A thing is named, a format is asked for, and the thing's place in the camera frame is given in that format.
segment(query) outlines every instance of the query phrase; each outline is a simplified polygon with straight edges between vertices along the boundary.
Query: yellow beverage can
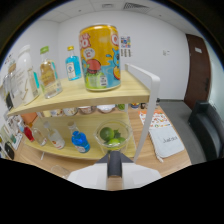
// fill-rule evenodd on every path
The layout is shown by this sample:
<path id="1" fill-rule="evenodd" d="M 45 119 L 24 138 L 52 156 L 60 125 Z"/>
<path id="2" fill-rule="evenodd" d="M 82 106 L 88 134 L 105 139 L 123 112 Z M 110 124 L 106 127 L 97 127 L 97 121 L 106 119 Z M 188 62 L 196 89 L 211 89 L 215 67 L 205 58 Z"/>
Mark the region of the yellow beverage can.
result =
<path id="1" fill-rule="evenodd" d="M 97 24 L 82 29 L 79 47 L 88 90 L 105 91 L 121 84 L 119 36 L 115 26 Z"/>

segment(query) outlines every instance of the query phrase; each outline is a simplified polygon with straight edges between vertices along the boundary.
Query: wooden shelf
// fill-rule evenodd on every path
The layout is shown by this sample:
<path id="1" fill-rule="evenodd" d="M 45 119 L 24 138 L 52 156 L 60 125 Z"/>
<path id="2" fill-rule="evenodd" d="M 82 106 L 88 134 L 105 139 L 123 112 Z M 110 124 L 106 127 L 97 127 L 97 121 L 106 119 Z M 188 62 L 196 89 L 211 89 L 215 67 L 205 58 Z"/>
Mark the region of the wooden shelf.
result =
<path id="1" fill-rule="evenodd" d="M 43 93 L 28 105 L 12 109 L 8 116 L 60 108 L 96 106 L 119 103 L 148 102 L 150 90 L 129 72 L 121 71 L 121 85 L 116 89 L 93 92 L 85 88 L 84 79 L 61 79 L 63 91 L 45 99 Z"/>
<path id="2" fill-rule="evenodd" d="M 28 146 L 31 146 L 33 148 L 36 148 L 38 150 L 41 150 L 46 153 L 58 155 L 58 156 L 64 156 L 64 157 L 70 157 L 70 158 L 78 158 L 78 159 L 90 159 L 90 160 L 99 160 L 104 156 L 103 152 L 101 151 L 101 148 L 97 141 L 95 140 L 93 133 L 95 132 L 97 126 L 106 120 L 109 119 L 116 119 L 125 122 L 126 124 L 130 125 L 130 121 L 128 118 L 128 114 L 125 112 L 120 113 L 108 113 L 108 114 L 101 114 L 101 113 L 93 113 L 89 115 L 75 115 L 71 117 L 50 117 L 50 118 L 38 118 L 35 123 L 34 127 L 37 127 L 45 136 L 47 136 L 47 131 L 43 127 L 44 121 L 49 121 L 52 127 L 56 128 L 62 137 L 65 139 L 65 147 L 61 150 L 56 149 L 50 141 L 47 142 L 45 146 L 40 146 L 36 141 L 30 142 L 28 139 L 26 139 L 25 144 Z M 77 127 L 80 129 L 80 131 L 84 132 L 87 136 L 87 139 L 90 143 L 90 150 L 87 153 L 79 153 L 74 145 L 72 144 L 70 140 L 70 131 L 67 127 L 67 123 L 69 121 L 75 121 L 77 124 Z M 124 153 L 126 156 L 132 158 L 134 157 L 136 152 L 136 146 L 134 142 L 133 136 L 129 140 L 128 147 L 126 152 Z"/>

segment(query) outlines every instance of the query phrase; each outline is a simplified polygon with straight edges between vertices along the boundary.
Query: black chair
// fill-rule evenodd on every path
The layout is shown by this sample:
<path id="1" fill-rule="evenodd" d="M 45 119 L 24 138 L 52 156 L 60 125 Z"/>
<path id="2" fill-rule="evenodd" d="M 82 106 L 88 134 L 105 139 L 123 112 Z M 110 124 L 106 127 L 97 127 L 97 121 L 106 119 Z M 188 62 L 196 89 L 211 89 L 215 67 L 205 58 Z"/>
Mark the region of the black chair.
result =
<path id="1" fill-rule="evenodd" d="M 224 122 L 207 101 L 197 101 L 188 123 L 203 148 L 207 161 L 224 157 Z"/>

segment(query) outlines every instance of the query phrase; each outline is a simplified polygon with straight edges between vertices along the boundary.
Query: floor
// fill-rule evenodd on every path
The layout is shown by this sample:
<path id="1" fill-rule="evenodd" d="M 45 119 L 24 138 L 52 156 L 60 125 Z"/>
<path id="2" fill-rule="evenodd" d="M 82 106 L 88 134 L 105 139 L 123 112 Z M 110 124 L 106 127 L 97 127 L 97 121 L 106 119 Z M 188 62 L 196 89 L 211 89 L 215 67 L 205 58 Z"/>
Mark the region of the floor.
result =
<path id="1" fill-rule="evenodd" d="M 200 142 L 188 125 L 191 109 L 183 101 L 161 100 L 159 105 L 179 133 L 187 149 L 192 165 L 206 162 Z"/>

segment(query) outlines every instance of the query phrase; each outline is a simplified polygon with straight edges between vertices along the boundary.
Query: door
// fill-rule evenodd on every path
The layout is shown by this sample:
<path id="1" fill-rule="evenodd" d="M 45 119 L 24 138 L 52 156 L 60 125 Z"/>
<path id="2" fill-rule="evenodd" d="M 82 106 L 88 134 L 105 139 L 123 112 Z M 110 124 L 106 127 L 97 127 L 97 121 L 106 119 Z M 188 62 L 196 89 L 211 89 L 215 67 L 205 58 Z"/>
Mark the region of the door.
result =
<path id="1" fill-rule="evenodd" d="M 190 70 L 184 102 L 193 109 L 197 100 L 208 99 L 211 66 L 204 40 L 190 34 L 186 34 L 186 37 L 190 55 Z"/>

